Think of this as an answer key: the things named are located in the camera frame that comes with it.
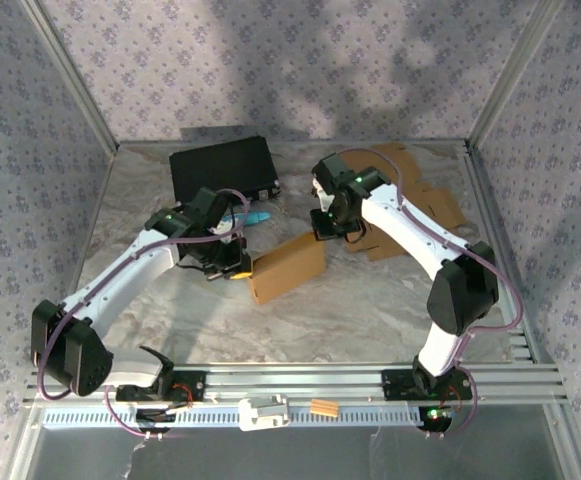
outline floral wallpaper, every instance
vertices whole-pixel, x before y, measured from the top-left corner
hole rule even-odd
[[[35,35],[0,0],[0,474],[31,380],[30,314],[66,294],[107,164]]]
[[[566,2],[481,154],[581,430],[581,0]]]
[[[43,0],[117,141],[468,136],[536,0]]]

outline small orange object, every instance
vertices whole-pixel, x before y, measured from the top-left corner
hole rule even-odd
[[[310,413],[337,418],[339,416],[339,404],[329,400],[313,398],[310,403]]]

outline black box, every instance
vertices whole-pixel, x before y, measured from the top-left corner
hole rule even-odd
[[[260,136],[170,155],[174,196],[192,201],[201,187],[234,188],[251,200],[279,194],[279,177],[266,139]]]

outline flattened cardboard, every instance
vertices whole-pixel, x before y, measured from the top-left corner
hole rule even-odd
[[[414,156],[405,150],[401,143],[394,142],[385,145],[375,145],[372,148],[388,155],[400,167],[403,173],[403,190],[406,198],[419,210],[428,215],[447,230],[454,230],[468,223],[456,199],[447,188],[432,188],[425,182],[419,182],[421,170]],[[394,168],[378,155],[370,152],[346,152],[342,154],[348,166],[356,171],[367,167],[375,167],[388,175],[396,183],[399,175]],[[348,235],[346,248],[350,252],[366,250],[370,260],[381,260],[407,252],[391,237],[379,228],[366,223],[367,233],[357,243],[350,243],[359,238],[360,233]]]
[[[255,259],[252,268],[250,291],[263,305],[325,272],[325,242],[318,242],[312,232],[305,233]]]

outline blue object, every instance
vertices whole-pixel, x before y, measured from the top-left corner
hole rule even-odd
[[[243,218],[243,213],[235,213],[234,214],[234,221],[239,222]],[[248,214],[248,218],[246,219],[245,226],[249,227],[250,225],[256,225],[259,222],[263,222],[264,220],[268,220],[270,218],[270,214],[267,212],[250,212]],[[222,222],[231,222],[232,215],[227,215],[221,219]]]

